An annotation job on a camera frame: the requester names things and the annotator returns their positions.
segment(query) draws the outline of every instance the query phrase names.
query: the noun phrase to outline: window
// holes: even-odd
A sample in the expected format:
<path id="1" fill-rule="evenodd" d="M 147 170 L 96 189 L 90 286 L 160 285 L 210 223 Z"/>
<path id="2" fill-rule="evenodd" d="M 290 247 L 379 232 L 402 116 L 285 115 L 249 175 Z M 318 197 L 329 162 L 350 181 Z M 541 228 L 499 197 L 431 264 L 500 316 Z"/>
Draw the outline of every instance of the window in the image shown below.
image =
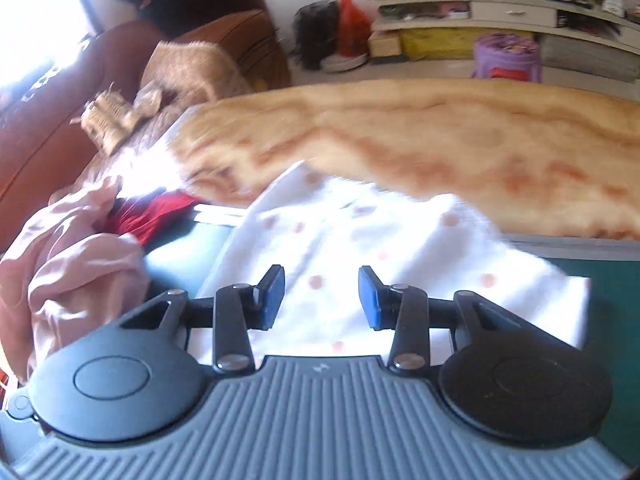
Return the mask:
<path id="1" fill-rule="evenodd" d="M 47 63 L 72 62 L 91 32 L 79 0 L 0 0 L 0 88 Z"/>

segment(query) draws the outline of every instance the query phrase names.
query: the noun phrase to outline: gray ribbed plastic base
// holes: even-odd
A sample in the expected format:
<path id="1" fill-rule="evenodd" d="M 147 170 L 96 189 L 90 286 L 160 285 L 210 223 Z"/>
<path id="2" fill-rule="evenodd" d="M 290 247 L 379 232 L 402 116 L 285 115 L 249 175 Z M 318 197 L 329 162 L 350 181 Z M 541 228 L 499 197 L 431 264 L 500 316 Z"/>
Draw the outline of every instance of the gray ribbed plastic base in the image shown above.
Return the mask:
<path id="1" fill-rule="evenodd" d="M 193 418 L 155 440 L 95 449 L 52 436 L 16 471 L 52 480 L 619 480 L 627 468 L 595 439 L 554 450 L 496 444 L 377 357 L 270 357 L 255 375 L 218 383 Z"/>

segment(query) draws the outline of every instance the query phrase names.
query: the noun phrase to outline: brown blanket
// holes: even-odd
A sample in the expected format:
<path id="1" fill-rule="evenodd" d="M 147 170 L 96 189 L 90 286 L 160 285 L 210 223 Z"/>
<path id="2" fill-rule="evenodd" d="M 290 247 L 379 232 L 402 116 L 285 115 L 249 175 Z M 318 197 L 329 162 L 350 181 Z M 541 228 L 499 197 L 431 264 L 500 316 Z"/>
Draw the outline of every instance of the brown blanket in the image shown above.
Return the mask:
<path id="1" fill-rule="evenodd" d="M 194 192 L 249 203 L 312 167 L 455 193 L 505 232 L 640 239 L 640 105 L 507 80 L 377 80 L 199 108 L 170 143 Z"/>

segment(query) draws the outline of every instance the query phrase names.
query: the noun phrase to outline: shelf drawer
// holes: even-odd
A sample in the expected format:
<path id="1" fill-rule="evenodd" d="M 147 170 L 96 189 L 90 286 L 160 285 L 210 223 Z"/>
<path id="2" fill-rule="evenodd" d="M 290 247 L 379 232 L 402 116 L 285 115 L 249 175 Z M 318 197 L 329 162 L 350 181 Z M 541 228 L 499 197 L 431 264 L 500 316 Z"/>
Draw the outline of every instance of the shelf drawer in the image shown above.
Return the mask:
<path id="1" fill-rule="evenodd" d="M 630 27 L 620 27 L 620 42 L 640 48 L 640 31 Z"/>
<path id="2" fill-rule="evenodd" d="M 471 2 L 471 17 L 488 22 L 523 23 L 540 27 L 555 27 L 557 13 L 548 7 Z"/>

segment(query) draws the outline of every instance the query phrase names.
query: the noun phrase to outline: pink fabric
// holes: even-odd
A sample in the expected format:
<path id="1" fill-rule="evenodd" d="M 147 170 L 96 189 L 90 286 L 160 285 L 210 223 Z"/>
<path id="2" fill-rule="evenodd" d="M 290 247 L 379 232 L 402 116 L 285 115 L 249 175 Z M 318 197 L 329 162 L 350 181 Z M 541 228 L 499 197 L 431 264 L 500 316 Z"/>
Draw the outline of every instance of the pink fabric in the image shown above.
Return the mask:
<path id="1" fill-rule="evenodd" d="M 136 238 L 100 232 L 119 190 L 107 177 L 38 211 L 0 260 L 0 343 L 21 382 L 143 302 L 149 280 Z"/>

